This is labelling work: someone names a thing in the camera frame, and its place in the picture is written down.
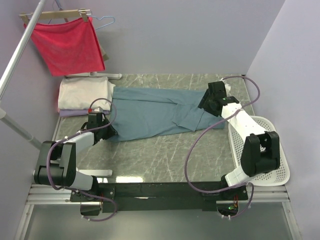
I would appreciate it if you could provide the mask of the blue t shirt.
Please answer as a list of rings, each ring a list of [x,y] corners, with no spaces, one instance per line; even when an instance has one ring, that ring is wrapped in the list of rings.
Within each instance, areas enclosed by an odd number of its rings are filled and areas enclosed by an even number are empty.
[[[125,142],[155,136],[223,129],[224,123],[198,105],[203,90],[118,87],[113,91],[112,127],[117,135],[110,142]]]

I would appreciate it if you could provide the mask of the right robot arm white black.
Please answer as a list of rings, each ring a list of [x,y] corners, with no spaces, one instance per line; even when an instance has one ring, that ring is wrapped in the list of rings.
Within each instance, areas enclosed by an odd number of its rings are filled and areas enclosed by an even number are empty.
[[[237,187],[260,174],[267,174],[280,167],[280,137],[275,131],[268,131],[256,123],[243,110],[234,96],[227,96],[222,81],[211,82],[198,107],[222,117],[239,134],[243,141],[240,165],[224,175],[220,181],[219,193],[230,200],[237,194]]]

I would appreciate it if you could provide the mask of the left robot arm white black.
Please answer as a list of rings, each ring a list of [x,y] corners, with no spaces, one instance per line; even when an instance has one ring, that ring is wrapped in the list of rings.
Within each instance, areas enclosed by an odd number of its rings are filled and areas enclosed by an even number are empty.
[[[100,195],[97,177],[77,170],[77,154],[117,134],[103,112],[89,113],[88,121],[75,135],[41,144],[34,182],[56,190],[70,188],[82,191],[88,201],[96,200]]]

